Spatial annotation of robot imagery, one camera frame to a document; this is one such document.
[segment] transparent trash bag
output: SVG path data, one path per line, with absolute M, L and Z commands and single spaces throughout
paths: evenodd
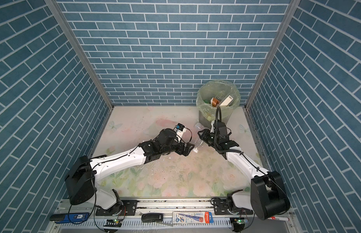
M 235 84 L 224 80 L 213 80 L 205 83 L 199 91 L 197 91 L 196 106 L 203 117 L 211 122 L 215 120 L 215 110 L 217 109 L 210 104 L 211 98 L 216 97 L 223 99 L 227 95 L 233 97 L 233 102 L 229 106 L 221 107 L 222 121 L 225 122 L 223 118 L 227 118 L 228 120 L 234 109 L 240 105 L 240 93 Z

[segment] trash can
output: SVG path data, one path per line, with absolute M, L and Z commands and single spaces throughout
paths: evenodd
M 222 122 L 227 124 L 232 112 L 240 105 L 240 93 L 235 84 L 224 80 L 213 80 L 205 83 L 197 91 L 196 106 L 199 109 L 199 122 L 211 128 L 211 121 L 215 120 L 216 107 L 210 104 L 210 100 L 215 97 L 219 100 L 225 96 L 233 97 L 229 106 L 222 106 Z

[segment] blue brick wall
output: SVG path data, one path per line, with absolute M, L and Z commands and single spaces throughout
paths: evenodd
M 361 233 L 361 1 L 300 2 L 251 113 L 302 230 Z
M 289 2 L 58 1 L 115 105 L 193 105 L 213 79 L 244 104 Z
M 0 0 L 0 232 L 38 232 L 108 108 L 43 0 Z

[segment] floral tabletop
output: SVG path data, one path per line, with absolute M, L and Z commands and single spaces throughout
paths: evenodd
M 196 107 L 115 107 L 93 156 L 129 150 L 155 138 L 161 129 L 172 129 L 178 123 L 191 129 L 191 142 L 195 142 L 197 122 Z M 227 127 L 232 130 L 230 139 L 261 164 L 241 107 L 234 110 Z M 188 141 L 190 136 L 186 132 L 183 139 Z M 185 157 L 173 152 L 156 161 L 114 173 L 100 181 L 100 185 L 107 190 L 116 189 L 119 196 L 125 197 L 225 196 L 238 189 L 250 191 L 249 179 L 204 143 L 198 153 L 192 151 Z

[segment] clear plastic bottle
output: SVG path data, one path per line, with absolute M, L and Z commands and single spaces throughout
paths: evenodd
M 197 130 L 197 132 L 201 131 L 201 130 L 204 130 L 205 127 L 200 123 L 200 122 L 197 122 L 195 124 L 195 128 Z M 199 152 L 199 149 L 201 147 L 201 145 L 203 144 L 204 141 L 202 141 L 200 138 L 198 138 L 195 142 L 195 147 L 192 149 L 195 153 Z

